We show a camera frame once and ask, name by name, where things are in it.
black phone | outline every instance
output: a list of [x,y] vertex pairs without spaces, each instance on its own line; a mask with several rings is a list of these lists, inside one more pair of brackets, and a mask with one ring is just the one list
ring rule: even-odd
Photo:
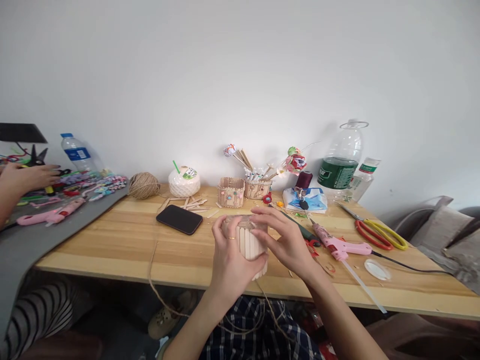
[[185,210],[175,205],[169,205],[156,216],[159,223],[168,225],[182,233],[192,235],[204,218],[194,212]]

gray felt mat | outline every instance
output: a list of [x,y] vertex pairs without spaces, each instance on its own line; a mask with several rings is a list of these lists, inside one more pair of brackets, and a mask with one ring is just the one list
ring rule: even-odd
[[[100,200],[87,202],[64,221],[45,227],[45,223],[15,226],[0,232],[0,339],[3,341],[12,308],[27,271],[46,253],[90,224],[111,206],[125,197],[128,188],[117,190]],[[41,209],[17,209],[12,218],[39,214],[62,206],[56,203]]]

large water bottle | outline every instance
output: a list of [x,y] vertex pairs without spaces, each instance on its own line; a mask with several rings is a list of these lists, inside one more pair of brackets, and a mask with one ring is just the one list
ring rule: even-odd
[[342,131],[332,141],[330,150],[323,158],[316,181],[316,186],[320,185],[327,199],[344,199],[345,189],[362,157],[364,145],[360,129],[368,125],[368,122],[349,120],[340,126]]
[[61,148],[79,172],[98,172],[89,151],[80,140],[69,132],[60,135],[63,138]]

pink glue gun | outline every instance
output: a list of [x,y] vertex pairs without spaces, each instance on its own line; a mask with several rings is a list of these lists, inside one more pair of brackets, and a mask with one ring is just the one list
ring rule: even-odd
[[353,244],[342,241],[330,235],[327,229],[317,223],[313,224],[313,230],[323,245],[330,250],[331,255],[338,261],[348,258],[348,253],[359,255],[370,255],[372,253],[372,247],[366,242]]
[[73,201],[70,201],[66,206],[56,208],[55,210],[43,212],[41,214],[32,215],[32,216],[22,216],[19,217],[16,222],[18,225],[27,226],[33,224],[39,224],[47,222],[47,226],[50,224],[58,224],[68,215],[77,210],[80,206],[85,203],[84,198],[78,198]]

hand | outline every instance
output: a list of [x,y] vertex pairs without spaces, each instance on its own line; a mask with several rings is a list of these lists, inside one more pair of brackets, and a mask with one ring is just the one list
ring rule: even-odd
[[211,282],[207,292],[219,299],[219,304],[225,307],[225,313],[235,301],[242,295],[248,284],[261,269],[264,268],[268,253],[261,254],[255,260],[247,260],[240,253],[237,239],[237,225],[242,219],[237,216],[228,224],[227,238],[222,233],[222,223],[227,216],[220,216],[213,226],[211,232],[215,238],[215,253],[213,255],[213,269]]
[[252,222],[267,224],[281,237],[275,240],[260,229],[252,230],[252,234],[268,247],[283,265],[304,279],[308,271],[315,266],[315,261],[305,245],[299,226],[271,207],[254,207],[251,212],[255,214],[250,218]]
[[60,179],[58,165],[22,167],[21,164],[9,162],[0,175],[0,186],[21,195],[32,190],[46,188]]

